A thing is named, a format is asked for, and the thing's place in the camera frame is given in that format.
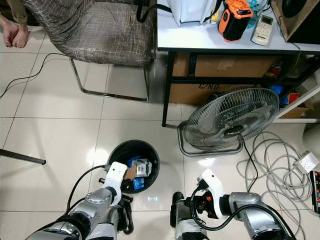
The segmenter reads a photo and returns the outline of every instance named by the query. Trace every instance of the red object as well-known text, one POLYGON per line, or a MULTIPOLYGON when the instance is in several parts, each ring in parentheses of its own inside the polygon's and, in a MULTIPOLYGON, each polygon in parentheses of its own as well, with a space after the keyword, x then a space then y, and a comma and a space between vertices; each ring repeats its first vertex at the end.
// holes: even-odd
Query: red object
POLYGON ((289 94, 289 102, 288 102, 288 104, 293 103, 298 98, 299 98, 299 93, 290 93, 289 94))

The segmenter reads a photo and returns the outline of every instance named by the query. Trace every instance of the white bag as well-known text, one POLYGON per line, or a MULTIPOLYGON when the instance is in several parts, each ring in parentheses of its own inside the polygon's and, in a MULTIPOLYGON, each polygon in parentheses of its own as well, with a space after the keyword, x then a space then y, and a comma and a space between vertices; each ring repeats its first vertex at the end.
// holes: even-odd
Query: white bag
POLYGON ((176 24, 200 22, 211 15, 217 0, 167 0, 176 24))

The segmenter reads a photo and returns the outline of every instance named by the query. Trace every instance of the power strip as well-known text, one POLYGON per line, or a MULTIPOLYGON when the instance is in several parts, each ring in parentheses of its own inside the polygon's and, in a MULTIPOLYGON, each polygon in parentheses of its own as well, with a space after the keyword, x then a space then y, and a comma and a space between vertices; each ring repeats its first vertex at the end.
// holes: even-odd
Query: power strip
POLYGON ((296 163, 297 167, 301 170, 302 173, 310 173, 318 164, 320 163, 319 159, 309 151, 306 151, 303 156, 296 163))

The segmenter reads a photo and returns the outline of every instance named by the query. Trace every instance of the black trash bin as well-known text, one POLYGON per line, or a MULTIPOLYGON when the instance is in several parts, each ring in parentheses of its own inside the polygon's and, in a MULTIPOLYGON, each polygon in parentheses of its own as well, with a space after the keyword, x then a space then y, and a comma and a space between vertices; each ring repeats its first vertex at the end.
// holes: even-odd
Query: black trash bin
POLYGON ((118 162, 128 166, 128 160, 137 156, 140 156, 141 159, 148 159, 152 163, 151 173, 149 176, 143 177, 143 188, 135 190, 133 183, 131 183, 129 188, 123 190, 123 193, 125 194, 140 193, 149 188, 155 182, 160 169, 159 156, 156 150, 149 143, 142 140, 129 140, 117 146, 110 154, 108 160, 109 165, 113 162, 118 162))

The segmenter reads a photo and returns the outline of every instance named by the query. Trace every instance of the chair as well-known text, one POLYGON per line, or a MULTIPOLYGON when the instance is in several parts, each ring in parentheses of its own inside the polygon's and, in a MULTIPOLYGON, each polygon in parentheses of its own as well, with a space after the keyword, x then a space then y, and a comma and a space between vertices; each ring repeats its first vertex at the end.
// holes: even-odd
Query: chair
POLYGON ((80 90, 86 94, 146 102, 149 97, 145 67, 154 59, 155 12, 144 23, 136 20, 132 0, 22 0, 50 41, 70 63, 80 90), (96 64, 141 67, 144 98, 91 91, 79 79, 74 60, 96 64))

